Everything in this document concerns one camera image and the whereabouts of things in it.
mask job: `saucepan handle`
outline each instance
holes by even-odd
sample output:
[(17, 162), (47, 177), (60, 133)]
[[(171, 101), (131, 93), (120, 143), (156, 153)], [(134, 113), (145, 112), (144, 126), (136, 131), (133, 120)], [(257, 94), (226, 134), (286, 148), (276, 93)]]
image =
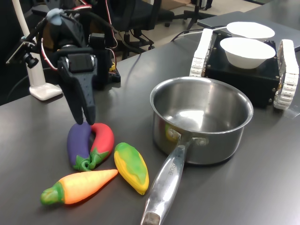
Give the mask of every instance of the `saucepan handle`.
[(141, 225), (160, 225), (176, 195), (190, 141), (181, 139), (157, 174), (146, 202)]

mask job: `toy carrot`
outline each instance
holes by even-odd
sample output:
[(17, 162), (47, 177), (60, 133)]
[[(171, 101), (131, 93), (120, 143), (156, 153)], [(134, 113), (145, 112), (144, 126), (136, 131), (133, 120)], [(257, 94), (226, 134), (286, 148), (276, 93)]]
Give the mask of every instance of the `toy carrot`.
[(74, 173), (61, 178), (53, 187), (43, 191), (41, 203), (73, 204), (97, 192), (118, 174), (118, 170), (102, 170)]
[(72, 167), (79, 171), (89, 171), (89, 137), (91, 127), (87, 122), (74, 124), (67, 135), (67, 153)]
[(112, 130), (106, 124), (95, 123), (91, 127), (92, 131), (96, 133), (95, 141), (90, 150), (90, 169), (92, 170), (111, 154), (114, 137)]

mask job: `purple eggplant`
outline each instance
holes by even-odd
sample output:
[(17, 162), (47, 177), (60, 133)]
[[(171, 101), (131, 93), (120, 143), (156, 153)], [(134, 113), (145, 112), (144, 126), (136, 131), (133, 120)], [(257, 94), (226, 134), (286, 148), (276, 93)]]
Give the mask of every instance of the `purple eggplant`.
[(76, 170), (90, 171), (90, 133), (90, 125), (84, 122), (82, 125), (74, 124), (67, 136), (67, 153), (70, 164)]

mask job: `white bowl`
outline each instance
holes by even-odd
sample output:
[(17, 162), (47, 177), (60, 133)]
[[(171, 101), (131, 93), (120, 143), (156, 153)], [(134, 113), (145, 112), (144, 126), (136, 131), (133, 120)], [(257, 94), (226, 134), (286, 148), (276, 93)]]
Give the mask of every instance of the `white bowl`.
[(228, 61), (239, 68), (254, 69), (275, 56), (271, 46), (254, 39), (229, 37), (220, 42)]
[(270, 27), (256, 22), (232, 22), (226, 28), (233, 37), (251, 38), (262, 42), (275, 35)]

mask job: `black box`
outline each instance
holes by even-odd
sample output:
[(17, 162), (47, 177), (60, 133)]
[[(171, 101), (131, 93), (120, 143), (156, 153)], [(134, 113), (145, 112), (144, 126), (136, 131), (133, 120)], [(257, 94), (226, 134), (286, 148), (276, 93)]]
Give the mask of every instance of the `black box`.
[[(218, 35), (206, 63), (205, 77), (223, 81), (242, 91), (253, 106), (266, 107), (272, 104), (279, 85), (277, 57), (263, 62), (255, 69), (241, 69), (229, 63), (220, 41), (226, 38)], [(269, 42), (275, 51), (275, 43)]]

